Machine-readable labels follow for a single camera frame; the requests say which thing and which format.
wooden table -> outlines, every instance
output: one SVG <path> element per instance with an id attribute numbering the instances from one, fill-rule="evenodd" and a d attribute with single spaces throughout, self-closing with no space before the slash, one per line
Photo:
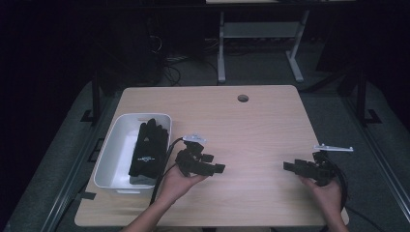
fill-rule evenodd
<path id="1" fill-rule="evenodd" d="M 238 96 L 249 97 L 247 102 Z M 318 144 L 293 86 L 218 86 L 131 88 L 124 91 L 112 122 L 126 113 L 166 113 L 171 141 L 193 132 L 205 137 L 204 153 L 226 164 L 193 187 L 160 220 L 162 226 L 307 226 L 323 218 L 284 161 L 312 160 Z M 179 143 L 170 162 L 185 148 Z M 94 170 L 75 223 L 123 226 L 147 206 L 138 194 L 113 195 L 96 187 Z M 348 215 L 343 212 L 347 222 Z"/>

white rectangular tray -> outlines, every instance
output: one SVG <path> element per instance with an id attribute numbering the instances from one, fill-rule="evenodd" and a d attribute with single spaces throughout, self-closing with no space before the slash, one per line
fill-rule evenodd
<path id="1" fill-rule="evenodd" d="M 129 170 L 133 149 L 142 123 L 154 118 L 157 125 L 168 130 L 168 141 L 171 137 L 172 120 L 166 114 L 130 113 L 118 117 L 100 152 L 94 183 L 102 189 L 113 193 L 140 193 L 150 195 L 153 185 L 130 184 Z"/>

gray floor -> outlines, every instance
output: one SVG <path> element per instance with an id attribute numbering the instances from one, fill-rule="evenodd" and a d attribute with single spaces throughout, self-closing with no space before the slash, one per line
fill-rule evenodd
<path id="1" fill-rule="evenodd" d="M 226 56 L 226 83 L 224 85 L 265 85 L 289 84 L 298 89 L 322 80 L 329 73 L 316 72 L 315 66 L 323 44 L 303 43 L 297 60 L 304 74 L 305 82 L 297 83 L 292 76 L 284 51 L 289 43 L 273 43 L 269 49 L 240 56 Z M 181 72 L 181 86 L 216 85 L 217 74 L 214 67 L 216 54 L 207 56 L 206 62 L 188 60 L 173 67 Z M 347 205 L 376 222 L 385 231 L 410 231 L 410 224 L 399 204 L 395 200 L 384 178 L 373 150 L 368 146 L 363 128 L 358 125 L 349 105 L 354 96 L 343 99 L 337 95 L 335 81 L 314 94 L 301 94 L 307 115 L 319 142 L 340 146 L 354 147 L 353 154 L 333 153 L 331 159 L 345 172 L 349 182 L 349 200 Z M 169 86 L 163 78 L 159 86 Z M 61 129 L 56 134 L 39 166 L 30 186 L 21 198 L 10 220 L 7 231 L 41 231 L 53 208 L 56 197 L 70 173 L 77 171 L 69 197 L 74 198 L 67 212 L 57 224 L 56 231 L 117 231 L 112 228 L 85 228 L 74 224 L 73 219 L 79 205 L 76 193 L 88 181 L 94 167 L 88 162 L 91 150 L 104 138 L 109 123 L 121 97 L 121 91 L 115 96 L 102 96 L 102 118 L 91 127 L 91 123 L 80 122 L 85 110 L 92 108 L 91 85 L 84 87 L 77 97 Z M 382 124 L 369 125 L 370 132 L 386 160 L 395 168 L 395 174 L 407 192 L 410 190 L 410 135 L 388 107 L 380 91 L 368 84 L 367 108 L 372 108 L 380 117 Z M 77 159 L 81 164 L 73 165 Z M 376 231 L 368 222 L 349 212 L 351 231 Z M 319 231 L 319 227 L 276 228 L 277 231 Z"/>

black clamp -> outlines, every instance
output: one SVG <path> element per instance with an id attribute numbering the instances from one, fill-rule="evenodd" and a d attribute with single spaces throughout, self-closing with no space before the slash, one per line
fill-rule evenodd
<path id="1" fill-rule="evenodd" d="M 184 141 L 187 148 L 180 151 L 177 155 L 175 162 L 178 164 L 179 169 L 188 177 L 190 173 L 194 173 L 201 176 L 213 176 L 214 173 L 222 173 L 225 165 L 215 164 L 212 165 L 214 156 L 201 154 L 204 147 L 197 142 Z"/>
<path id="2" fill-rule="evenodd" d="M 328 159 L 326 151 L 313 153 L 314 162 L 295 159 L 295 163 L 284 162 L 283 169 L 296 175 L 311 178 L 320 187 L 327 186 L 336 176 L 338 167 Z"/>

black glove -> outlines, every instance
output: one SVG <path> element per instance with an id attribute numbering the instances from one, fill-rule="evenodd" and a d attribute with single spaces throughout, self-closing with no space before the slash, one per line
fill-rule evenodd
<path id="1" fill-rule="evenodd" d="M 157 178 L 165 161 L 168 132 L 155 119 L 141 124 L 132 155 L 129 175 Z"/>

